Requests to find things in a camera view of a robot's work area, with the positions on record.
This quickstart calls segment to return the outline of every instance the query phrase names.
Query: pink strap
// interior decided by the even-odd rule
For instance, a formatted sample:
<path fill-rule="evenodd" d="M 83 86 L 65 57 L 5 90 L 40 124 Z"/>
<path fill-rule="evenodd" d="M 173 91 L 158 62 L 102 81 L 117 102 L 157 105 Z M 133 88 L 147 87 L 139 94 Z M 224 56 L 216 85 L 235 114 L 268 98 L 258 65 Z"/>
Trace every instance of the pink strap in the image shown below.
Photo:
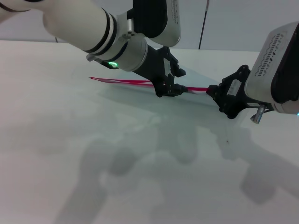
<path fill-rule="evenodd" d="M 153 84 L 146 84 L 150 81 L 147 80 L 123 80 L 123 79 L 108 79 L 108 78 L 95 78 L 90 77 L 92 80 L 100 81 L 103 83 L 111 83 L 111 84 L 128 84 L 128 85 L 135 85 L 135 86 L 143 86 L 143 87 L 153 87 Z M 206 92 L 208 88 L 201 88 L 201 87 L 187 87 L 188 91 L 199 91 L 199 92 Z"/>

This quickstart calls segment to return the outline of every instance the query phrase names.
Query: black ring band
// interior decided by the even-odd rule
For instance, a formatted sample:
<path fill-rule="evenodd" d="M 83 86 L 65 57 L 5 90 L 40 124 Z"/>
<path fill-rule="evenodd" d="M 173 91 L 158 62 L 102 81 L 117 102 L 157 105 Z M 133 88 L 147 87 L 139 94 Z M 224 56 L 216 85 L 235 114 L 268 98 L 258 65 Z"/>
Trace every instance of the black ring band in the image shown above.
<path fill-rule="evenodd" d="M 4 9 L 5 11 L 8 11 L 10 13 L 23 13 L 23 12 L 28 12 L 30 10 L 25 10 L 25 11 L 16 11 L 16 10 L 13 10 L 11 8 L 8 8 L 7 6 L 3 5 L 1 2 L 0 2 L 0 8 Z"/>
<path fill-rule="evenodd" d="M 109 60 L 105 60 L 105 62 L 114 62 L 116 61 L 117 59 L 119 59 L 120 56 L 122 56 L 122 54 L 125 52 L 125 50 L 127 49 L 127 46 L 128 46 L 128 42 L 125 43 L 125 45 L 122 46 L 120 52 L 118 52 L 117 55 L 115 55 L 115 57 L 109 59 Z"/>
<path fill-rule="evenodd" d="M 104 12 L 106 14 L 106 18 L 107 18 L 107 25 L 106 25 L 106 30 L 105 30 L 104 36 L 101 39 L 101 41 L 97 44 L 97 46 L 95 46 L 94 48 L 92 48 L 90 50 L 85 50 L 85 52 L 88 54 L 93 53 L 93 52 L 97 51 L 98 49 L 100 49 L 108 38 L 109 31 L 110 31 L 110 17 L 109 17 L 109 14 L 105 11 L 105 9 L 103 9 L 103 10 L 104 10 Z"/>
<path fill-rule="evenodd" d="M 116 19 L 114 18 L 114 16 L 112 16 L 112 19 L 113 19 L 113 33 L 112 33 L 112 37 L 110 38 L 107 46 L 102 51 L 100 51 L 99 53 L 93 54 L 95 56 L 100 56 L 102 54 L 105 54 L 111 48 L 112 44 L 114 43 L 114 40 L 115 40 L 116 34 L 117 34 L 117 22 L 116 22 Z"/>

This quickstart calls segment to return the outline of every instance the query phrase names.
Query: green led light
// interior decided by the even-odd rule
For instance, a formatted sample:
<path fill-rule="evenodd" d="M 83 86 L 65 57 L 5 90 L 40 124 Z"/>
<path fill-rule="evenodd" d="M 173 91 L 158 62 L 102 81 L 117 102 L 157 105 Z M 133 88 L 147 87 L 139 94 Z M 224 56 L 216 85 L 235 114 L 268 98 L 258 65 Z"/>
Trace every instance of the green led light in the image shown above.
<path fill-rule="evenodd" d="M 112 66 L 114 66 L 114 67 L 117 67 L 117 66 L 118 66 L 118 64 L 115 63 L 115 62 L 109 62 L 109 64 L 112 65 Z"/>

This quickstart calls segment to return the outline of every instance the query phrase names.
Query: white wall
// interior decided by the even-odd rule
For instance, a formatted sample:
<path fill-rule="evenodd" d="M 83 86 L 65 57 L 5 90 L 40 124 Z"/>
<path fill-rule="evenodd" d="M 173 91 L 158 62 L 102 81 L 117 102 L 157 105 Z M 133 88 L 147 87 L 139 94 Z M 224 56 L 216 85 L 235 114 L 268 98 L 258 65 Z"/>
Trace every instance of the white wall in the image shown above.
<path fill-rule="evenodd" d="M 122 14 L 133 7 L 132 0 L 93 0 L 109 13 Z M 182 39 L 176 48 L 198 49 L 206 0 L 180 0 Z M 0 40 L 54 42 L 43 28 L 42 13 L 30 11 L 17 15 L 0 26 Z"/>
<path fill-rule="evenodd" d="M 260 51 L 269 32 L 293 21 L 298 0 L 211 0 L 201 48 Z"/>

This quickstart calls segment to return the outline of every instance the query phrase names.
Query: white table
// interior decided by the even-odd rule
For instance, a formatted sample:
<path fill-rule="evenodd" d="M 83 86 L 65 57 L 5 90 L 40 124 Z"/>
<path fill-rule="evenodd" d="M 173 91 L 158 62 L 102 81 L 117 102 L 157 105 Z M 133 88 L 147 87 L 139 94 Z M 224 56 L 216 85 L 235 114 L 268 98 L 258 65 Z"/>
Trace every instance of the white table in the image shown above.
<path fill-rule="evenodd" d="M 295 115 L 91 81 L 117 77 L 68 45 L 0 42 L 0 223 L 297 224 Z M 172 50 L 220 81 L 255 52 Z"/>

